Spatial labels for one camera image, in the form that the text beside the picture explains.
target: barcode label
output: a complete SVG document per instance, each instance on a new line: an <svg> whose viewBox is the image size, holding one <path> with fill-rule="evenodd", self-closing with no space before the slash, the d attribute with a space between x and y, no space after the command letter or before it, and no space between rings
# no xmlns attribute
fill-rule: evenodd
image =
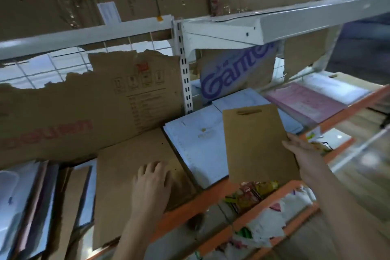
<svg viewBox="0 0 390 260"><path fill-rule="evenodd" d="M121 23L121 19L114 1L97 3L104 24L112 25Z"/></svg>

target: wire grid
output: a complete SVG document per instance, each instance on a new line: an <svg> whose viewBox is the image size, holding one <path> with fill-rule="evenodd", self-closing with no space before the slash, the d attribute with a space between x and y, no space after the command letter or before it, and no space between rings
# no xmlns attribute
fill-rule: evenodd
<svg viewBox="0 0 390 260"><path fill-rule="evenodd" d="M159 51L164 55L172 56L170 41L153 41L152 32L149 32L151 41L131 42L129 44L107 47L103 41L104 48L85 51L82 47L71 47L61 49L47 54L38 55L29 60L17 61L5 64L0 68L0 84L9 83L16 88L43 88L46 83L65 81L66 75L70 72L83 74L93 70L89 62L88 54L97 52L114 51L137 51L143 52L146 49Z"/></svg>

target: forearm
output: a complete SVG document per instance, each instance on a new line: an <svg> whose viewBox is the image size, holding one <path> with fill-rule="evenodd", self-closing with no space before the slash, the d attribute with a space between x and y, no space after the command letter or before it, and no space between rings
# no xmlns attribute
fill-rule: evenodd
<svg viewBox="0 0 390 260"><path fill-rule="evenodd" d="M143 260L156 224L146 217L130 218L113 260Z"/></svg>
<svg viewBox="0 0 390 260"><path fill-rule="evenodd" d="M330 170L311 187L343 259L366 260L388 257L389 247L368 221L362 207L355 202Z"/></svg>

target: brown paper bag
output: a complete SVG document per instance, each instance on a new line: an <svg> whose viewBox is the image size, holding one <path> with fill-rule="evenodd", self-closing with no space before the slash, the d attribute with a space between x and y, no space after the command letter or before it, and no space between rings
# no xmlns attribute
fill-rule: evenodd
<svg viewBox="0 0 390 260"><path fill-rule="evenodd" d="M224 110L223 127L229 180L233 183L300 180L277 106L273 104Z"/></svg>

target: pink package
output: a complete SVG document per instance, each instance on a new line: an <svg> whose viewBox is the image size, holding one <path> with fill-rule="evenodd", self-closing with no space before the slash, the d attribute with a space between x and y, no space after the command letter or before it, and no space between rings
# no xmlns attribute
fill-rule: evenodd
<svg viewBox="0 0 390 260"><path fill-rule="evenodd" d="M295 82L269 91L266 98L276 105L281 103L318 124L347 108L347 105Z"/></svg>

